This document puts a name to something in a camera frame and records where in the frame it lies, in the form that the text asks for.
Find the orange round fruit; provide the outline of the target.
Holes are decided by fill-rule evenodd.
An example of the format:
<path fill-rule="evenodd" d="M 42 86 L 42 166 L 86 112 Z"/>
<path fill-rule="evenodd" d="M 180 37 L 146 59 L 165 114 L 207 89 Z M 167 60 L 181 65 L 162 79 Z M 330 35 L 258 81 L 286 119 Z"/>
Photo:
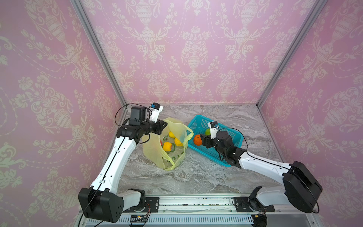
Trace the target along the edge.
<path fill-rule="evenodd" d="M 199 134 L 195 135 L 195 137 L 193 139 L 193 143 L 196 146 L 201 146 L 202 145 L 202 139 L 201 139 L 201 136 Z"/>

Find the small yellow fruit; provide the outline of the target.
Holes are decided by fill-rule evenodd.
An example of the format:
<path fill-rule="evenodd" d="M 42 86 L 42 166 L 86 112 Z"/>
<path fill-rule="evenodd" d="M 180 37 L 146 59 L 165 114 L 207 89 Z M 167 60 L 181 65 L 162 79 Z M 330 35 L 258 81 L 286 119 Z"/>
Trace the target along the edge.
<path fill-rule="evenodd" d="M 170 131 L 169 133 L 168 133 L 168 135 L 169 135 L 169 137 L 171 137 L 171 138 L 176 138 L 176 136 Z"/>

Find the yellow-green plastic bag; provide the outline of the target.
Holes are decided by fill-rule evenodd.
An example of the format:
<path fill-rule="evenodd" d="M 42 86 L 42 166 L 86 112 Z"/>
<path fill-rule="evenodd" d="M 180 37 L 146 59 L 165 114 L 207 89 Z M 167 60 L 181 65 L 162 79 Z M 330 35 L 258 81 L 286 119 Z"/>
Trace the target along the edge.
<path fill-rule="evenodd" d="M 193 138 L 192 129 L 174 118 L 164 120 L 167 126 L 162 130 L 161 135 L 154 133 L 144 136 L 144 156 L 156 164 L 159 168 L 171 171 L 182 163 L 186 156 L 188 142 Z"/>

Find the green fruit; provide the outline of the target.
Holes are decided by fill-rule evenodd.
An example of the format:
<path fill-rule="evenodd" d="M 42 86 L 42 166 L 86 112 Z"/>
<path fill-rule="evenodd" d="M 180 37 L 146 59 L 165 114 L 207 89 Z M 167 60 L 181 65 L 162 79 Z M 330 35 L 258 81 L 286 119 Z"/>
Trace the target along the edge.
<path fill-rule="evenodd" d="M 210 129 L 208 128 L 208 129 L 206 129 L 206 131 L 205 131 L 205 135 L 210 135 L 211 134 L 211 132 L 210 132 Z"/>

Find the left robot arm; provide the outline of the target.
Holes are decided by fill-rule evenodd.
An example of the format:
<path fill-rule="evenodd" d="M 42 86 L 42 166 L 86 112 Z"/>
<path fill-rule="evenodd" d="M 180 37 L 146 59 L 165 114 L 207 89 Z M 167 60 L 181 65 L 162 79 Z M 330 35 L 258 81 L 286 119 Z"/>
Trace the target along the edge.
<path fill-rule="evenodd" d="M 145 209 L 146 194 L 143 190 L 128 189 L 118 194 L 118 185 L 126 163 L 142 137 L 161 135 L 167 126 L 158 118 L 162 110 L 163 106 L 159 103 L 150 107 L 134 104 L 130 118 L 118 124 L 112 151 L 102 170 L 90 187 L 82 188 L 78 194 L 83 218 L 115 223 L 128 209 L 137 212 Z"/>

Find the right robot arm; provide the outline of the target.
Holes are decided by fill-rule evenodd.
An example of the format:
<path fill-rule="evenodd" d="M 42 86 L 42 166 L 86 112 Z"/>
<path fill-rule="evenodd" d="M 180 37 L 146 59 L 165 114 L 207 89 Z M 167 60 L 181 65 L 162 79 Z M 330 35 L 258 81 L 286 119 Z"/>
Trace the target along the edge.
<path fill-rule="evenodd" d="M 318 180 L 301 162 L 292 164 L 272 161 L 238 148 L 225 131 L 200 135 L 202 145 L 214 148 L 222 160 L 229 165 L 267 176 L 280 186 L 263 188 L 258 186 L 250 194 L 250 206 L 260 211 L 270 205 L 292 205 L 304 213 L 318 213 L 318 198 L 323 189 Z"/>

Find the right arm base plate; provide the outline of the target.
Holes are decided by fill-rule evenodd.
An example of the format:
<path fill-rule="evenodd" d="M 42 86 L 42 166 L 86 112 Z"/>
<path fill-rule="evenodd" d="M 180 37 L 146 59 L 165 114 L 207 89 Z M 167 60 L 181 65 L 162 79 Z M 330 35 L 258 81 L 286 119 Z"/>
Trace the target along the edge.
<path fill-rule="evenodd" d="M 235 206 L 237 212 L 257 212 L 267 213 L 275 212 L 273 205 L 264 206 L 256 199 L 250 199 L 249 197 L 234 197 L 232 205 Z"/>

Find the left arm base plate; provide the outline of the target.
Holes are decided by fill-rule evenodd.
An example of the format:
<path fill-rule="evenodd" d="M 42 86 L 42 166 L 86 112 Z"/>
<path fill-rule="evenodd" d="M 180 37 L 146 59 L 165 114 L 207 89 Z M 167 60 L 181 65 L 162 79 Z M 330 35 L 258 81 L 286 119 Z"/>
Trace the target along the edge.
<path fill-rule="evenodd" d="M 129 213 L 147 213 L 150 211 L 151 213 L 158 213 L 160 205 L 160 198 L 159 197 L 146 197 L 145 204 L 140 207 L 132 207 L 127 211 Z"/>

